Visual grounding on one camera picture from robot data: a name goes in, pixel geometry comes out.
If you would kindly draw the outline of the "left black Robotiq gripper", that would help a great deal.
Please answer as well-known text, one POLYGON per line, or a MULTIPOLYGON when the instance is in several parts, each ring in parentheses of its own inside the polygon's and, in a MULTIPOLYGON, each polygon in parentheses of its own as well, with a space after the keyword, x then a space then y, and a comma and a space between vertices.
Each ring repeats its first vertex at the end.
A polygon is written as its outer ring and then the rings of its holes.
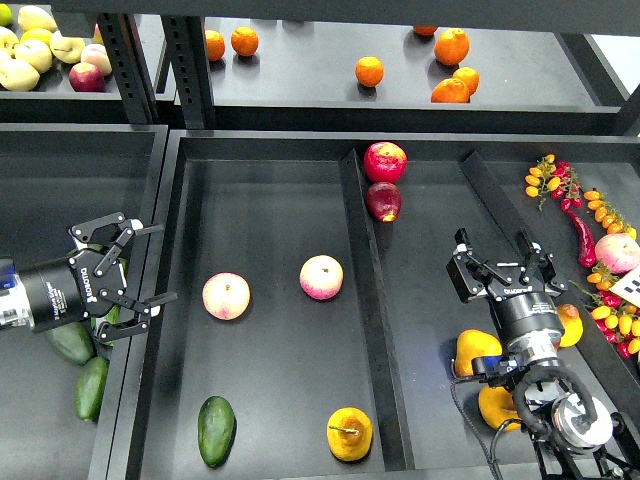
POLYGON ((84 248, 18 273, 14 321, 34 333, 43 333, 86 318, 84 327, 96 341, 114 342, 147 333, 151 319, 178 295, 169 291, 144 300, 125 295, 125 268, 119 257, 134 237, 163 230, 162 224, 145 226, 122 212, 71 226, 68 233, 76 247, 97 243, 108 250, 102 253, 84 248), (121 307, 118 323, 102 323, 94 333, 91 317, 103 317, 115 305, 121 307))

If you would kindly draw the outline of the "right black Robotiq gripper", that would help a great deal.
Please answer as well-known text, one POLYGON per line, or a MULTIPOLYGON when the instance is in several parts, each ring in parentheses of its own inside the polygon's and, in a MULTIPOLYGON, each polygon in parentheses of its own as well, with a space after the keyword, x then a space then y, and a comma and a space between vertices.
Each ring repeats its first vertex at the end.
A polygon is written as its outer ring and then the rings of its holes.
POLYGON ((462 303, 487 298, 498 338, 506 350, 523 350, 525 341, 534 345, 559 346, 565 332, 554 299, 556 271, 550 254, 521 228, 515 235, 523 256, 519 286, 510 286, 503 267, 474 253, 465 228, 454 235, 456 248, 446 265, 449 278, 462 303))

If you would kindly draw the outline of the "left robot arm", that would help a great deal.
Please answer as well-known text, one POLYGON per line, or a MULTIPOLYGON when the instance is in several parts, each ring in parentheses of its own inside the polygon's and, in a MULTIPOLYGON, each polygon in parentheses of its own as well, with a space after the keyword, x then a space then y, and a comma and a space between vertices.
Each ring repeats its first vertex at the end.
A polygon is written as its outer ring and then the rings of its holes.
POLYGON ((94 336, 115 341, 148 331, 161 308, 177 299, 166 292, 148 299, 127 294, 120 258, 129 241, 164 230, 162 224, 145 226, 115 212, 68 229, 75 251, 19 271, 14 260, 1 260, 1 328, 26 327, 33 333, 94 318, 94 336), (133 314, 123 323, 98 319, 119 306, 133 314))

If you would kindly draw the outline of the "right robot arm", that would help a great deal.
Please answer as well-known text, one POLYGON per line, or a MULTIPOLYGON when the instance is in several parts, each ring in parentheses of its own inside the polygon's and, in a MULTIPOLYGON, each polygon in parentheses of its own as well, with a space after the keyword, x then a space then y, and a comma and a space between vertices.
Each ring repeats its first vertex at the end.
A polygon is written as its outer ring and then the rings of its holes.
POLYGON ((481 259, 465 229, 456 232, 455 242, 449 277, 462 302, 487 301, 502 351, 473 355, 471 374, 455 375, 452 383, 484 383, 510 394, 517 416, 500 421, 497 431, 516 425, 528 435, 542 478, 583 478, 580 455, 593 457, 600 479, 638 478, 635 427, 609 412, 558 357, 564 328, 554 300, 567 282, 552 254, 525 230, 516 234, 519 262, 481 259))

